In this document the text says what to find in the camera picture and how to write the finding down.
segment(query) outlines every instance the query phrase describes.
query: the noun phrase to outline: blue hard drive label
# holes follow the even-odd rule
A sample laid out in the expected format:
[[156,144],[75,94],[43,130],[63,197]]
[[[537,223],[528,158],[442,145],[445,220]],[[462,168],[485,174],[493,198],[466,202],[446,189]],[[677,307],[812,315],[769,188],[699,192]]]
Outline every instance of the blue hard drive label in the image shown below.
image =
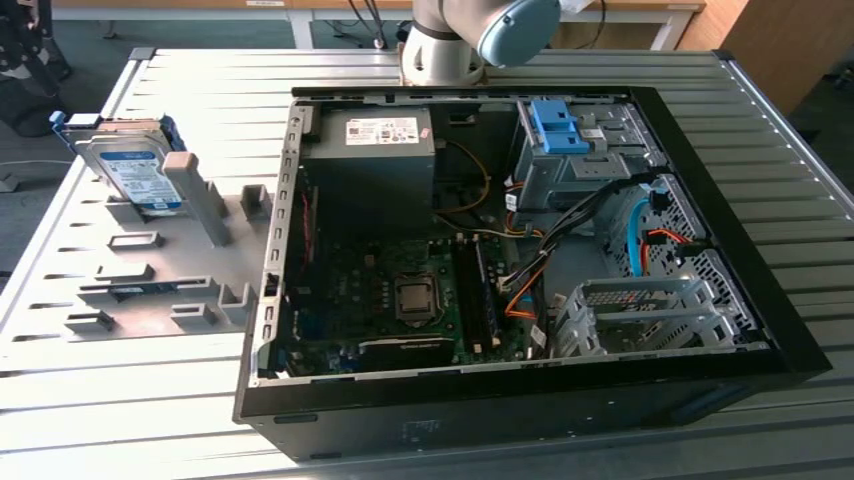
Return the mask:
[[180,195],[162,174],[154,152],[101,152],[99,157],[104,168],[133,204],[152,210],[180,207]]

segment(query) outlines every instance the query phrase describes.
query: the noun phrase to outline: power supply label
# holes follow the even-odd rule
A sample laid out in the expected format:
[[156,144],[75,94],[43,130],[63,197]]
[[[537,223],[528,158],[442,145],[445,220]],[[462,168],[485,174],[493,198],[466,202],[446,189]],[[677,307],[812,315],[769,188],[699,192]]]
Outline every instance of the power supply label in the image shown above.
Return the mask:
[[346,121],[346,145],[417,143],[414,117],[353,118]]

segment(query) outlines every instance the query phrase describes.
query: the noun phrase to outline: blue drive bay latch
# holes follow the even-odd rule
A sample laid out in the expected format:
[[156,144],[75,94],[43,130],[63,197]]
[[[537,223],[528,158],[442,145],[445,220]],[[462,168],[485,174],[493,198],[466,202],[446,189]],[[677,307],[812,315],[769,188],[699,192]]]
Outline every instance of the blue drive bay latch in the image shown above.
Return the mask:
[[588,153],[589,143],[581,141],[575,128],[577,120],[563,100],[531,101],[531,117],[543,136],[545,153]]

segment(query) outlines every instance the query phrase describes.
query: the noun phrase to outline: slotted worktable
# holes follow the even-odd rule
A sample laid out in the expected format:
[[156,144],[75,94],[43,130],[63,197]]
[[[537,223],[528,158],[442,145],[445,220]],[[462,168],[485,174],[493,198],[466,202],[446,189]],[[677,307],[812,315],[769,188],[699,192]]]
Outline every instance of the slotted worktable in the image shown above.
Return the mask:
[[[172,114],[202,176],[229,195],[274,181],[290,87],[393,85],[394,62],[392,54],[358,50],[162,50],[129,62],[102,113]],[[854,204],[736,66],[709,53],[549,51],[489,78],[659,88],[833,370],[673,430],[297,466],[230,421],[241,333],[95,342],[54,336],[61,308],[45,304],[73,301],[67,292],[89,281],[43,279],[85,254],[57,246],[74,235],[105,242],[95,230],[70,226],[86,221],[81,209],[91,204],[81,202],[94,188],[77,161],[0,301],[0,477],[17,478],[2,473],[19,469],[110,478],[270,471],[316,478],[361,471],[392,478],[854,478]],[[87,219],[91,227],[101,217]],[[177,245],[169,248],[189,242],[165,240]],[[232,274],[250,276],[254,268]],[[204,269],[189,259],[170,273]]]

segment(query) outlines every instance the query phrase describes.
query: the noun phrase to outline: sticker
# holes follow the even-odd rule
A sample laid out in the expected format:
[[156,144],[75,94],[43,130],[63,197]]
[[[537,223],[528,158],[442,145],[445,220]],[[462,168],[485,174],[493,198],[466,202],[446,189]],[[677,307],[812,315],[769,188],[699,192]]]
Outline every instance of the sticker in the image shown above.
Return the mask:
[[420,443],[436,436],[441,428],[441,420],[418,420],[401,425],[400,439],[405,443]]
[[160,172],[160,160],[153,152],[101,152],[99,157],[132,203],[156,210],[181,205],[172,182]]
[[581,128],[579,131],[584,138],[604,138],[600,128]]
[[516,196],[510,193],[504,195],[504,204],[506,205],[506,210],[510,212],[516,211]]
[[536,342],[540,348],[545,348],[545,334],[536,325],[531,327],[531,340]]
[[346,122],[346,145],[417,143],[414,117],[353,118]]
[[273,0],[245,0],[246,7],[284,7],[284,2]]

